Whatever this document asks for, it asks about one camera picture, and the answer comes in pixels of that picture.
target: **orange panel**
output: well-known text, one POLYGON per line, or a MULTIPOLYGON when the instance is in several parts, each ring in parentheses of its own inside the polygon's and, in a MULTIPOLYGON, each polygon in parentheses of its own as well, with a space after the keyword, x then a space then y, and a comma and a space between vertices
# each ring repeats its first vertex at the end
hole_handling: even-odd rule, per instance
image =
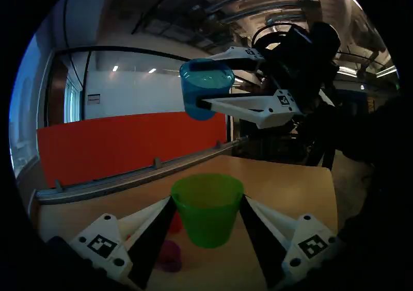
POLYGON ((37 130, 49 188, 72 185, 168 161, 226 142, 225 115, 206 121, 185 112, 118 116, 37 130))

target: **floor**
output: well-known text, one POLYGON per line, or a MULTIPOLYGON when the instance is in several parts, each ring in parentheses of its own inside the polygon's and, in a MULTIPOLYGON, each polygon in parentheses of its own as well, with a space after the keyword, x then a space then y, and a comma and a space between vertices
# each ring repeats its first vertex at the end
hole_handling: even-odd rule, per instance
POLYGON ((331 173, 336 190, 338 226, 341 229, 347 218, 360 211, 373 167, 353 161, 337 150, 331 173))

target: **green cup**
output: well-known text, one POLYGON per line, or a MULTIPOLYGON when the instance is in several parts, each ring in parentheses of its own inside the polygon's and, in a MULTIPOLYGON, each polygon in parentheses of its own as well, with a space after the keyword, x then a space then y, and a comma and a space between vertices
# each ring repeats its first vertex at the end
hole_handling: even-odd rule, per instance
POLYGON ((192 175, 172 186, 172 198, 188 236, 202 248, 216 248, 228 241, 243 194, 239 180, 222 174, 192 175))

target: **sign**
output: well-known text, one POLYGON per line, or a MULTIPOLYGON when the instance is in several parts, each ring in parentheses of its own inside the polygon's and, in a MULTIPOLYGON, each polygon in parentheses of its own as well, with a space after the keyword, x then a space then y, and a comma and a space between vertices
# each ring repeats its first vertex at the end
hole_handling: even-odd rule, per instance
POLYGON ((374 105, 374 99, 372 97, 367 98, 367 105, 369 107, 369 113, 374 112, 376 107, 374 105))
POLYGON ((100 94, 88 94, 87 105, 100 104, 100 94))
POLYGON ((285 95, 277 95, 277 98, 280 100, 280 103, 282 106, 289 106, 290 102, 288 102, 288 99, 285 95))
POLYGON ((300 242, 298 246, 309 259, 327 248, 327 244, 318 235, 311 236, 309 239, 300 242))
POLYGON ((117 243, 103 237, 102 235, 98 235, 87 245, 87 247, 98 255, 107 258, 116 245, 117 243))

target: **blue cup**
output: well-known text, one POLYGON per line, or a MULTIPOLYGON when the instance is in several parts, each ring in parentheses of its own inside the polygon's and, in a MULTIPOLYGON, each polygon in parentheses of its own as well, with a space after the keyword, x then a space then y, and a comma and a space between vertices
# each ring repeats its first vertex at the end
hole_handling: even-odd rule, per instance
POLYGON ((235 81, 233 71, 225 64, 211 59, 194 59, 179 69, 186 113, 196 120, 207 120, 215 112, 196 106, 197 97, 229 93, 235 81))

